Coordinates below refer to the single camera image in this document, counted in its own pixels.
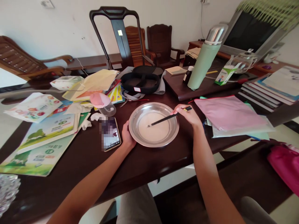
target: chopsticks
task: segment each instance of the chopsticks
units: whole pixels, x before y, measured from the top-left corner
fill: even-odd
[[[183,110],[185,110],[185,111],[189,111],[189,110],[192,110],[192,107],[189,106],[189,107],[184,108]],[[163,121],[166,121],[166,120],[168,120],[168,119],[170,119],[170,118],[173,118],[173,117],[177,116],[178,114],[179,114],[179,113],[176,113],[176,114],[173,114],[173,115],[169,115],[169,116],[167,116],[167,117],[165,117],[165,118],[163,118],[163,119],[161,119],[161,120],[158,120],[158,121],[156,121],[156,122],[154,122],[154,123],[148,125],[147,127],[149,128],[149,127],[151,127],[151,126],[153,126],[153,125],[155,125],[155,124],[158,124],[158,123],[161,123],[161,122],[163,122]]]

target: smartphone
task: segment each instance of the smartphone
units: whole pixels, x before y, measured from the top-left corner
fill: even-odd
[[[107,152],[121,144],[119,130],[114,117],[108,117],[101,121],[100,135],[102,139],[102,151]]]

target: white liquid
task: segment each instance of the white liquid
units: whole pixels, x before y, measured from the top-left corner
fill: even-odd
[[[152,127],[148,125],[163,119],[165,116],[159,113],[147,113],[139,121],[138,129],[140,135],[149,142],[158,142],[163,140],[169,132],[169,121],[163,121]]]

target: pink bag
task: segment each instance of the pink bag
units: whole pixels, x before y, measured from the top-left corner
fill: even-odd
[[[195,99],[194,102],[218,130],[229,131],[267,124],[235,96]]]
[[[274,146],[267,159],[286,185],[299,196],[299,150],[292,145]]]

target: electrical outlet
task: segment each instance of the electrical outlet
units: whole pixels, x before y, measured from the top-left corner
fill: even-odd
[[[44,8],[47,8],[47,9],[54,8],[54,5],[52,4],[52,2],[50,0],[41,1],[40,3]]]
[[[201,0],[201,3],[203,5],[208,5],[208,4],[210,4],[210,0]]]

